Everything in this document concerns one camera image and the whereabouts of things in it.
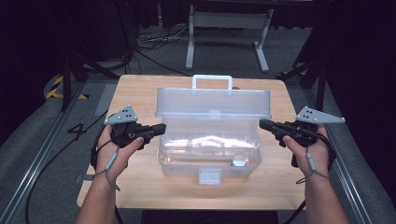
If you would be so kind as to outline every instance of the hand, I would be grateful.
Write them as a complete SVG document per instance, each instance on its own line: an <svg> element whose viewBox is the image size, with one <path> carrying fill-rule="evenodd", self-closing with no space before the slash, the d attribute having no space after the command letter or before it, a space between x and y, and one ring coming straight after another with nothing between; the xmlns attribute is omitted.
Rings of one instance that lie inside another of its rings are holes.
<svg viewBox="0 0 396 224"><path fill-rule="evenodd" d="M318 133L327 138L326 129L323 125L318 125ZM310 175L312 173L312 169L309 166L308 159L306 158L306 148L300 146L289 136L284 136L283 141L296 156L297 163L303 174L305 176ZM309 147L308 151L311 153L312 158L314 159L314 163L317 166L317 171L328 176L329 152L327 146L322 141L318 140L314 145Z"/></svg>
<svg viewBox="0 0 396 224"><path fill-rule="evenodd" d="M111 142L111 131L110 125L107 125L98 141L98 148L103 146L98 153L98 161L96 164L96 173L99 174L105 170L105 167L110 160L111 156L117 151L117 146ZM116 182L117 177L122 173L128 164L129 158L140 148L143 144L144 139L142 137L136 138L128 146L120 148L117 158L114 160L110 169L108 170L108 178L112 183Z"/></svg>

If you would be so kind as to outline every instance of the wooden table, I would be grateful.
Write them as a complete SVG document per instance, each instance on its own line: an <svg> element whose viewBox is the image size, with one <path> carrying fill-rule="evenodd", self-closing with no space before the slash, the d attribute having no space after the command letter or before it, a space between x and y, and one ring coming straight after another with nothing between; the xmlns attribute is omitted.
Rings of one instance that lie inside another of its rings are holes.
<svg viewBox="0 0 396 224"><path fill-rule="evenodd" d="M145 125L160 123L155 118L157 88L191 88L191 77L122 76L107 115L131 105ZM273 121L295 121L295 111L285 84L279 80L235 78L241 90L271 91ZM222 81L201 80L200 87L225 88ZM137 151L117 184L117 207L140 209L227 209L293 210L304 200L304 185L295 182L303 177L290 165L291 152L278 145L274 136L259 129L262 139L262 163L249 178L223 178L219 186L198 185L196 178L167 177L157 161L159 137ZM87 174L94 174L89 166ZM78 205L82 206L91 182L82 184Z"/></svg>

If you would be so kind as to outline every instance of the plastic box handle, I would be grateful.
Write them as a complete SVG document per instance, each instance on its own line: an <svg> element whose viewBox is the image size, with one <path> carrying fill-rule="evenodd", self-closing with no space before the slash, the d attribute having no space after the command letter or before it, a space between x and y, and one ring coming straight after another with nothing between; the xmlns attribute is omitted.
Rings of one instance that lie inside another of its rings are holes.
<svg viewBox="0 0 396 224"><path fill-rule="evenodd" d="M197 89L197 79L220 79L228 80L228 90L233 89L233 78L230 76L216 76L216 75L194 75L192 77L192 88Z"/></svg>

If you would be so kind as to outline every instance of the black controller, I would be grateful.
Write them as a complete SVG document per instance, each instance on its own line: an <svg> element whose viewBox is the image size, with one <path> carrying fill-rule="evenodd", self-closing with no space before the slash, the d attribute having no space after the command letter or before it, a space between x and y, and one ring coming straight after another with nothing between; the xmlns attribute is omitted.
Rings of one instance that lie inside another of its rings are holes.
<svg viewBox="0 0 396 224"><path fill-rule="evenodd" d="M166 130L166 125L163 123L149 126L132 121L111 126L113 128L111 139L118 147L126 147L136 138L143 137L144 142L138 150L143 149L154 136L162 135Z"/></svg>
<svg viewBox="0 0 396 224"><path fill-rule="evenodd" d="M318 138L320 138L320 140L322 140L329 149L329 168L332 166L332 163L335 160L335 152L332 150L330 142L326 137L317 133L318 126L316 124L299 120L294 122L286 121L285 123L280 123L273 122L269 119L261 119L260 128L271 132L275 136L275 139L279 141L279 145L282 147L286 147L285 142L283 142L283 137L285 135L293 138L302 147L314 145L318 141ZM298 167L297 160L294 155L291 158L291 165L293 167Z"/></svg>

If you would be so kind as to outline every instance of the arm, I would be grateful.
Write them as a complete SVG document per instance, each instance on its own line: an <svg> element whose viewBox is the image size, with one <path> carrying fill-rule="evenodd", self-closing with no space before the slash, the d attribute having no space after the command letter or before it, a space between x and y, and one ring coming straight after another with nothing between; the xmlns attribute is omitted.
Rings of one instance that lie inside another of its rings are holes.
<svg viewBox="0 0 396 224"><path fill-rule="evenodd" d="M318 133L327 137L323 126L318 127ZM349 223L330 180L318 174L308 176L312 170L306 158L306 148L300 146L289 136L285 136L283 140L296 156L301 171L307 176L305 180L305 204L308 223ZM317 171L322 175L329 176L329 155L326 145L318 140L313 146L309 147L309 152L317 166Z"/></svg>
<svg viewBox="0 0 396 224"><path fill-rule="evenodd" d="M107 180L105 173L99 173L105 170L107 162L117 150L113 142L106 144L110 140L110 134L111 126L106 126L98 141L98 148L103 147L98 154L97 176L92 181L76 223L114 223L116 189L109 181L116 184L117 177L125 169L128 159L142 145L143 138L137 138L130 145L120 148L117 158L107 172Z"/></svg>

